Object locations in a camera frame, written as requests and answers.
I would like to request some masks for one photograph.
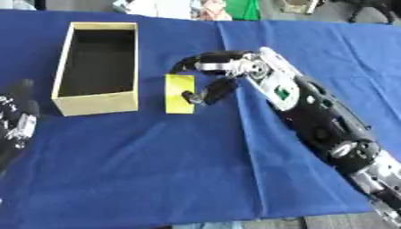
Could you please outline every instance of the floor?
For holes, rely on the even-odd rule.
[[[263,19],[345,21],[352,8],[344,3],[326,3],[312,15],[281,13],[273,2],[260,0],[260,15]],[[63,11],[112,11],[112,0],[48,0],[49,10]],[[359,22],[383,22],[385,18],[373,9],[365,9],[357,19]],[[275,220],[259,220],[244,223],[245,229],[388,229],[376,213],[307,216]]]

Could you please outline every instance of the chair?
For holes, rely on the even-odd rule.
[[[356,22],[356,16],[358,16],[364,7],[372,7],[378,10],[387,18],[387,24],[392,24],[394,22],[394,16],[391,14],[393,0],[332,0],[332,2],[338,1],[354,5],[355,10],[348,18],[348,22],[350,23]]]
[[[46,10],[46,0],[35,0],[35,8],[39,11]]]

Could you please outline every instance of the white robotic hand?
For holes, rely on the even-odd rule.
[[[365,195],[385,220],[401,228],[399,162],[371,136],[370,126],[281,55],[268,47],[257,53],[207,53],[183,59],[171,73],[182,71],[221,76],[200,93],[183,93],[189,103],[202,105],[216,103],[237,88],[235,79],[246,78],[300,142]]]

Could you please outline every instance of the table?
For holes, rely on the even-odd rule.
[[[62,117],[50,101],[69,21],[136,21],[140,111]],[[0,12],[0,84],[32,78],[44,115],[0,182],[2,228],[133,228],[370,210],[246,82],[193,115],[164,114],[181,58],[269,46],[373,126],[400,159],[401,30],[307,21],[178,21]],[[211,81],[196,75],[197,87]]]

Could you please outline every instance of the blue tablecloth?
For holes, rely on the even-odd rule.
[[[62,117],[50,101],[69,21],[136,21],[140,111]],[[0,84],[32,78],[47,114],[0,182],[1,228],[133,228],[369,210],[246,81],[193,115],[164,114],[164,73],[188,55],[269,46],[333,90],[401,158],[401,30],[0,12]],[[210,79],[198,75],[197,85]]]

